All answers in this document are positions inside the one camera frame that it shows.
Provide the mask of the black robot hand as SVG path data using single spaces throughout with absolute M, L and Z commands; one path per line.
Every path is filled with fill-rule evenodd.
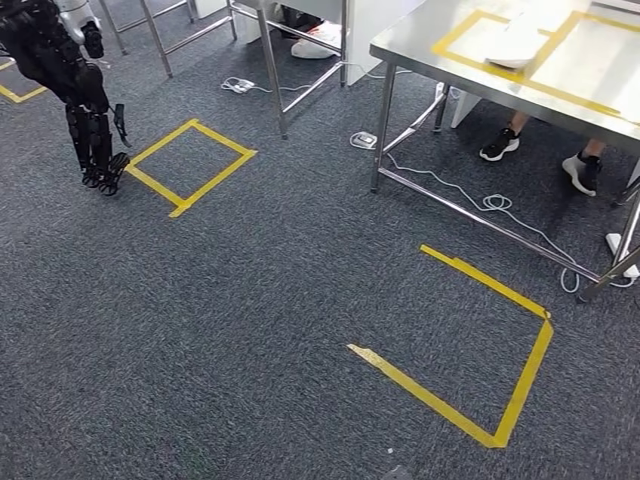
M 100 167 L 91 154 L 87 164 L 82 168 L 82 183 L 88 188 L 97 189 L 105 196 L 113 196 L 118 192 L 122 175 L 130 162 L 128 154 L 120 152 L 111 155 L 106 166 Z

